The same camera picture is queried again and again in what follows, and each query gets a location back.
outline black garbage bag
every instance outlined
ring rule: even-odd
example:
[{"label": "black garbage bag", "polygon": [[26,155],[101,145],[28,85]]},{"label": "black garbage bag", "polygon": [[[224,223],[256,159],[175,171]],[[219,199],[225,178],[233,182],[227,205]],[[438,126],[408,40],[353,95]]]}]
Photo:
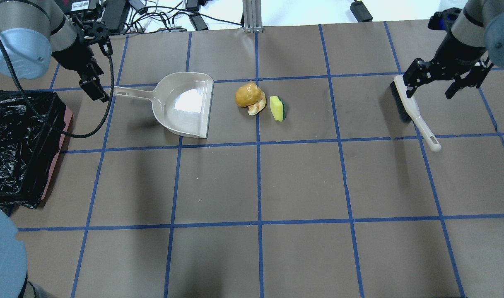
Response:
[{"label": "black garbage bag", "polygon": [[[26,92],[47,123],[64,130],[66,105],[54,92]],[[36,209],[60,151],[61,134],[46,125],[17,91],[0,91],[0,209]]]}]

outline sponge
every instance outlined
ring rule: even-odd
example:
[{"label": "sponge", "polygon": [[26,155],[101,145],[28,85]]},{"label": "sponge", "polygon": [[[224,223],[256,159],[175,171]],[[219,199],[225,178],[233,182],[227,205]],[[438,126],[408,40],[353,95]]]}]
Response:
[{"label": "sponge", "polygon": [[282,102],[282,100],[280,100],[278,96],[270,97],[270,111],[272,112],[272,115],[274,116],[274,119],[276,121],[283,121],[287,116],[285,104],[284,102]]}]

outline brush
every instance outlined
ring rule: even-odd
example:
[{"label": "brush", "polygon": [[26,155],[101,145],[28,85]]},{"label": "brush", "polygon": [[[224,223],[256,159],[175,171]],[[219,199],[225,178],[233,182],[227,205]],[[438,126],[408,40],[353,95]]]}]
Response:
[{"label": "brush", "polygon": [[414,121],[430,150],[434,152],[440,151],[440,143],[436,139],[436,136],[432,134],[432,131],[423,120],[423,117],[421,117],[421,113],[419,113],[416,98],[414,98],[414,96],[411,98],[407,97],[407,87],[405,86],[402,75],[397,75],[393,78],[390,89],[392,90],[392,95],[395,99],[395,104],[397,105],[401,120],[404,123]]}]

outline gray dustpan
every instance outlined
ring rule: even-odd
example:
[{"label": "gray dustpan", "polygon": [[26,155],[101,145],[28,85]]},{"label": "gray dustpan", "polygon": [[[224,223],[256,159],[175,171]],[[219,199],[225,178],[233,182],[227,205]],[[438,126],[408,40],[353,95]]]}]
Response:
[{"label": "gray dustpan", "polygon": [[210,124],[213,79],[207,74],[173,73],[153,91],[114,87],[117,98],[150,100],[154,117],[174,134],[207,138]]}]

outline barcode label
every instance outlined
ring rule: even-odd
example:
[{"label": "barcode label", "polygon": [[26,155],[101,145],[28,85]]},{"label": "barcode label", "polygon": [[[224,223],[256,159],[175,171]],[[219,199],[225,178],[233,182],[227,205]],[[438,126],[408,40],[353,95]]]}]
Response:
[{"label": "barcode label", "polygon": [[88,9],[88,7],[89,7],[89,1],[74,2],[72,4],[72,11],[81,11]]}]

